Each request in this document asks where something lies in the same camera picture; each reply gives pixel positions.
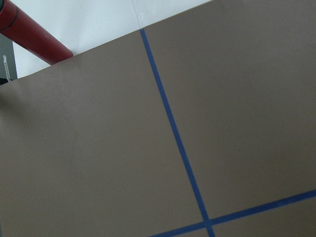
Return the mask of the red fire extinguisher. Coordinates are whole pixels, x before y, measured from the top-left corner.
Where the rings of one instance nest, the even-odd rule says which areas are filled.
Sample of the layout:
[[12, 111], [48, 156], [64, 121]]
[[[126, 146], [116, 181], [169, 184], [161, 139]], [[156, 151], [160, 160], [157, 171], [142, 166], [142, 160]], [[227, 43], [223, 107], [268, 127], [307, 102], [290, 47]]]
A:
[[68, 48], [9, 0], [0, 2], [0, 33], [49, 65], [73, 57]]

